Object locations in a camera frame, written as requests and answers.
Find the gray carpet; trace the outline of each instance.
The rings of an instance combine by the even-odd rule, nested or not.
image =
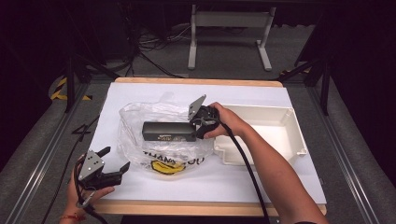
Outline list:
[[[224,79],[269,79],[277,77],[279,72],[291,69],[313,27],[275,27],[271,30],[267,52],[273,66],[272,72],[265,72],[260,55],[255,47],[255,40],[260,39],[261,30],[248,29],[242,34],[230,34],[222,30],[203,30],[198,36],[196,69],[187,69],[190,42],[182,39],[161,50],[152,50],[145,54],[155,63],[174,74],[187,74],[191,78],[224,78]],[[126,69],[120,74],[125,76]],[[133,69],[128,76],[157,76],[160,72],[152,64],[136,58]],[[285,83],[290,99],[296,110],[305,142],[310,150],[318,176],[323,181],[323,190],[327,198],[327,218],[331,223],[370,223],[367,222],[356,203],[343,170],[333,149],[319,112],[311,99],[309,90],[300,84]],[[59,147],[51,161],[49,169],[27,209],[21,216],[21,223],[40,223],[60,179],[61,172],[68,154],[78,139],[71,134],[82,124],[88,124],[100,112],[106,98],[108,83],[95,81],[85,94],[92,95],[91,101],[78,102],[70,123],[60,139]],[[32,131],[21,143],[3,172],[0,174],[2,191],[0,192],[0,223],[5,223],[12,208],[16,204],[31,173],[43,155],[52,134],[61,122],[65,109],[65,101],[55,100],[49,110],[38,121]],[[334,85],[331,86],[329,98],[329,119],[342,142],[353,168],[361,180],[367,198],[375,210],[378,222],[396,223],[392,212],[396,204],[396,190],[379,169],[369,148],[365,145],[353,119],[349,116],[345,105]],[[90,145],[92,133],[84,137],[78,144],[71,161],[75,161]],[[60,193],[52,206],[47,223],[56,223],[64,209],[65,182],[71,165],[66,172]],[[122,216],[105,215],[109,223],[121,223]],[[145,223],[142,217],[131,217],[134,223]],[[89,217],[86,223],[97,223]]]

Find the human arm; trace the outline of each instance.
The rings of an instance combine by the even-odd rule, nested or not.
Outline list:
[[[233,134],[240,136],[247,145],[265,192],[279,213],[281,223],[328,223],[289,163],[233,111],[218,103],[211,106],[219,111],[221,122],[227,124]],[[219,135],[228,135],[221,125],[206,133],[205,138]]]
[[[90,200],[90,204],[94,204],[97,200],[104,197],[105,195],[114,191],[113,187],[107,187],[104,189],[97,190]],[[84,198],[88,197],[92,191],[84,191]],[[71,174],[71,179],[67,186],[67,203],[66,207],[61,215],[61,217],[84,217],[85,211],[83,208],[77,207],[78,196],[76,192],[75,180],[73,172]],[[76,218],[61,218],[60,224],[74,224],[78,223]]]

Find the bracelet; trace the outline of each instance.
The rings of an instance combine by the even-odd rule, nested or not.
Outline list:
[[[65,219],[65,218],[73,218],[75,221],[83,221],[87,218],[85,218],[85,216],[82,217],[78,217],[77,214],[73,215],[73,216],[61,216],[59,217],[59,219]]]

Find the plastic bag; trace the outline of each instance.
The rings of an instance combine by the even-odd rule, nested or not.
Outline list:
[[[213,153],[213,139],[186,141],[145,141],[145,121],[188,122],[189,106],[169,102],[132,103],[120,110],[118,150],[135,166],[164,175],[200,165]]]

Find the hazard stripe tape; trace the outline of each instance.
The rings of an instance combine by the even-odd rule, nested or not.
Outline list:
[[[51,100],[67,100],[67,95],[61,95],[61,90],[64,87],[64,84],[66,84],[67,77],[63,77],[61,81],[59,82],[58,86],[55,88],[55,91],[51,95],[50,99]],[[82,100],[92,100],[93,96],[91,95],[84,95],[82,97]]]

